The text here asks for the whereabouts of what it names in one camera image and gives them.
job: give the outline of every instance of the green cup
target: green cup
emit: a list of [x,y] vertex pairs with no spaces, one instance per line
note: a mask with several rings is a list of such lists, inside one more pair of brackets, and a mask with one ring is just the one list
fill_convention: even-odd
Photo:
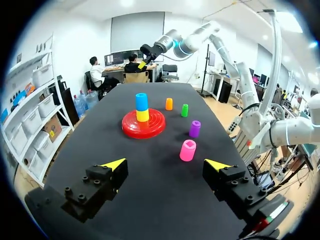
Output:
[[188,110],[189,110],[189,106],[188,104],[183,104],[182,106],[182,110],[181,110],[181,117],[188,117]]

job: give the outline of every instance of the floor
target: floor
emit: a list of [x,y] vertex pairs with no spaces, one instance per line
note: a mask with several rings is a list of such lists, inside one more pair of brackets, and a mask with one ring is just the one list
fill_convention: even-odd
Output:
[[[207,97],[204,99],[204,101],[210,107],[212,112],[217,116],[217,118],[219,119],[219,121],[225,129],[229,126],[234,117],[240,113],[240,110],[232,107],[232,104],[236,104],[238,102],[233,97],[229,98],[228,103],[220,103],[212,97]],[[82,119],[77,123],[77,126],[81,124]],[[239,128],[231,135],[231,137],[235,136],[238,133],[238,131]],[[66,139],[60,147],[62,147],[63,144],[67,141],[68,137],[66,137]],[[278,151],[278,158],[280,158],[282,157],[282,152],[280,148]],[[55,158],[56,156],[53,158],[51,165],[54,164]],[[314,162],[316,162],[318,159],[319,156],[313,156]],[[262,168],[268,170],[268,163],[262,165]],[[294,208],[278,227],[280,230],[280,236],[283,236],[287,231],[289,231],[292,228],[292,226],[295,223],[297,223],[299,216],[301,216],[303,210],[308,205],[308,202],[312,198],[315,189],[319,184],[319,174],[316,171],[312,171],[310,173],[308,172],[308,169],[302,169],[295,177],[291,179],[290,182],[288,182],[278,191],[280,194],[284,195],[286,198],[294,202]],[[33,179],[31,179],[31,177],[22,168],[18,167],[15,176],[14,187],[17,191],[17,194],[23,201],[26,193],[38,187],[38,184]],[[271,194],[268,196],[268,198],[272,199],[275,196],[276,194]]]

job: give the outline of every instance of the white storage box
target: white storage box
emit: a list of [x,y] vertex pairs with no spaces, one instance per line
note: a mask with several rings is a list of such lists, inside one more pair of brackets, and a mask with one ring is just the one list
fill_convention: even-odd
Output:
[[39,104],[39,114],[40,117],[45,118],[47,117],[54,109],[55,109],[55,103],[54,103],[54,94],[51,93],[49,96],[47,96],[45,99],[43,99]]
[[49,156],[54,150],[54,144],[49,138],[49,133],[40,131],[33,141],[33,147],[38,151],[38,155],[44,163],[48,161]]
[[29,170],[37,177],[39,178],[42,171],[44,170],[44,162],[40,159],[40,157],[37,154],[37,151],[31,147],[27,154],[26,158],[28,159],[29,164]]
[[42,123],[38,106],[27,111],[22,117],[22,127],[28,134],[34,134],[40,128]]
[[36,89],[41,87],[43,84],[51,81],[52,79],[54,79],[54,71],[51,63],[33,70],[32,81]]
[[12,128],[7,135],[9,141],[16,151],[16,154],[20,155],[28,142],[25,131],[22,128],[22,124],[20,123],[18,126]]

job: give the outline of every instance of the red base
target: red base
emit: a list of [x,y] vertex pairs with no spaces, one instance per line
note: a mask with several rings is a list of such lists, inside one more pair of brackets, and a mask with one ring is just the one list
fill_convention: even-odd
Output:
[[166,128],[165,116],[158,110],[149,108],[149,121],[137,121],[136,110],[133,110],[122,119],[124,134],[134,139],[149,139],[162,133]]

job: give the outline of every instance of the orange cup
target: orange cup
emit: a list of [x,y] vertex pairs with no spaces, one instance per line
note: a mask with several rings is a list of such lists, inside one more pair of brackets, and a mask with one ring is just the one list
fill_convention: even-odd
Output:
[[171,111],[174,108],[174,101],[172,98],[167,98],[165,101],[165,110]]

